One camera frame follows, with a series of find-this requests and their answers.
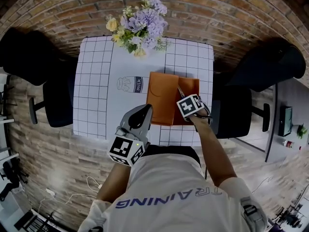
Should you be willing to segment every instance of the grid pattern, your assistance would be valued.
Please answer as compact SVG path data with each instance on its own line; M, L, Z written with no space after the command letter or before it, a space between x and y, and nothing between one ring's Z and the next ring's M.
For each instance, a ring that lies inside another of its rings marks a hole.
M73 132L106 139L106 104L112 59L111 36L85 38L74 85Z
M180 39L167 39L165 73L199 79L199 95L211 110L213 47ZM194 126L161 126L160 145L200 146Z
M169 45L163 56L165 73L198 78L201 99L211 110L213 47L173 38L167 38L167 41ZM74 89L75 134L106 139L107 91L112 50L110 36L86 38L81 44ZM200 138L194 126L160 126L159 131L159 141L152 142L153 144L200 146Z

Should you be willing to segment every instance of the milk bottle illustration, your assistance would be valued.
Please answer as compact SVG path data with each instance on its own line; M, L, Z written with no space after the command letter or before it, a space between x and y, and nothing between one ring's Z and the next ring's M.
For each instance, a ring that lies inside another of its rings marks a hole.
M149 77L125 76L117 81L117 89L130 93L147 94Z

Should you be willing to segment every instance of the sleeve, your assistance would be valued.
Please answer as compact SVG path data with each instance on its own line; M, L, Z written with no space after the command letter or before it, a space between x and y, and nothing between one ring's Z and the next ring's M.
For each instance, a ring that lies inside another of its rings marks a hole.
M265 231L268 218L243 179L236 177L226 179L219 188L229 197L240 202L243 208L242 216L251 232Z
M106 222L106 218L102 214L110 206L111 203L109 202L94 200L92 202L89 214L80 225L78 232L103 231L103 224Z

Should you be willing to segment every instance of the green leaf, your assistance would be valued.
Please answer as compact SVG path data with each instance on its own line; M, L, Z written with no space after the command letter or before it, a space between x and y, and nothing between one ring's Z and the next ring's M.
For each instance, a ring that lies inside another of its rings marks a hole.
M129 51L129 53L131 53L131 52L135 51L136 48L137 48L137 45L136 45L136 44L131 44L131 45L127 48L127 50Z

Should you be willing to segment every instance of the person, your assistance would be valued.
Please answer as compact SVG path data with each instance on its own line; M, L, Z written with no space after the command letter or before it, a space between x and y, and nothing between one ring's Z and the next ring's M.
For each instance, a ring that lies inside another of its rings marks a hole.
M207 119L190 116L214 185L191 147L149 145L132 168L116 163L79 232L261 232L267 217L238 178Z

